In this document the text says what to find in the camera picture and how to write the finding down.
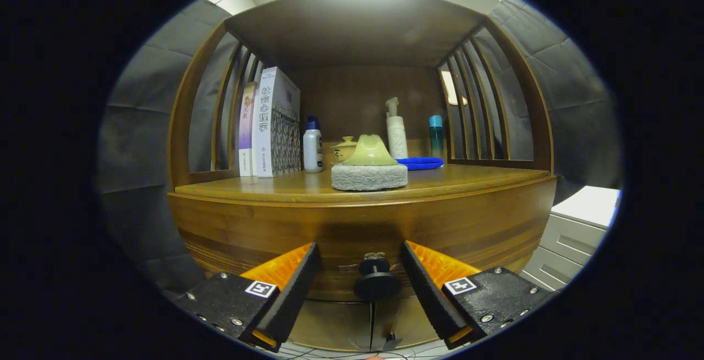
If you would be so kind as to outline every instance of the black knob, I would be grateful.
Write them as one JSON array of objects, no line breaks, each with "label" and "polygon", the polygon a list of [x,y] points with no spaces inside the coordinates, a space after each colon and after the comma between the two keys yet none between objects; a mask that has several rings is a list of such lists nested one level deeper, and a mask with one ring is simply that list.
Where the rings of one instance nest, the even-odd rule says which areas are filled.
[{"label": "black knob", "polygon": [[365,301],[380,301],[400,293],[400,279],[389,273],[390,265],[384,257],[370,257],[359,265],[364,275],[354,283],[354,293]]}]

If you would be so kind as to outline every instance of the white plastic bottle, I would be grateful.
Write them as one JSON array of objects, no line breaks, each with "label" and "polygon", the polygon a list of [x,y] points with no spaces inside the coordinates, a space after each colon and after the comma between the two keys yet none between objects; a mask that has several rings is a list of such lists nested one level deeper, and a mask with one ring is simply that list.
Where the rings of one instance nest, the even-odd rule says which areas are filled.
[{"label": "white plastic bottle", "polygon": [[395,159],[408,158],[408,146],[405,142],[403,118],[397,114],[398,97],[387,100],[387,135],[389,135],[389,154]]},{"label": "white plastic bottle", "polygon": [[322,172],[322,136],[320,123],[315,115],[307,117],[304,133],[304,169],[309,174]]}]

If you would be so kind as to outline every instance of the white pump dispenser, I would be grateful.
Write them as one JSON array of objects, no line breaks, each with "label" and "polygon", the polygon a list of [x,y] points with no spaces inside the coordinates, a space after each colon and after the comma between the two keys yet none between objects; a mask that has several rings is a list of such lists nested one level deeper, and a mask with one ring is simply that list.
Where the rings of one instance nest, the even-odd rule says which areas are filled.
[{"label": "white pump dispenser", "polygon": [[403,118],[399,117],[398,97],[392,97],[386,102],[387,108],[387,135],[389,135],[389,154],[394,159],[408,158],[408,146],[405,142],[405,127]]}]

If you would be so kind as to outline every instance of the small teal bottle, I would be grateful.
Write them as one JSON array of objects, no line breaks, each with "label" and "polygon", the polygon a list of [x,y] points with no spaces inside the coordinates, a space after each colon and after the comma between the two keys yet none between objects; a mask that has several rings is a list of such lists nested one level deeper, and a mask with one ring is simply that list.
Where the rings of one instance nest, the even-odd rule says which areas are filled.
[{"label": "small teal bottle", "polygon": [[445,159],[444,145],[442,139],[442,117],[431,115],[428,120],[430,130],[430,154],[433,158]]}]

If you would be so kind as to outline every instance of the book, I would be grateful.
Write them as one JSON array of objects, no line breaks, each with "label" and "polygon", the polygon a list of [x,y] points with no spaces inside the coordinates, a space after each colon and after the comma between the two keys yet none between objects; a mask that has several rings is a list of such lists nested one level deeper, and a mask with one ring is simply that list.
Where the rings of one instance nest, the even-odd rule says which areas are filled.
[{"label": "book", "polygon": [[239,109],[239,132],[237,149],[239,150],[239,175],[254,175],[252,165],[252,117],[254,114],[254,95],[257,82],[250,82],[242,92],[242,105]]},{"label": "book", "polygon": [[276,177],[301,170],[300,108],[301,90],[281,69],[262,70],[252,125],[257,176]]}]

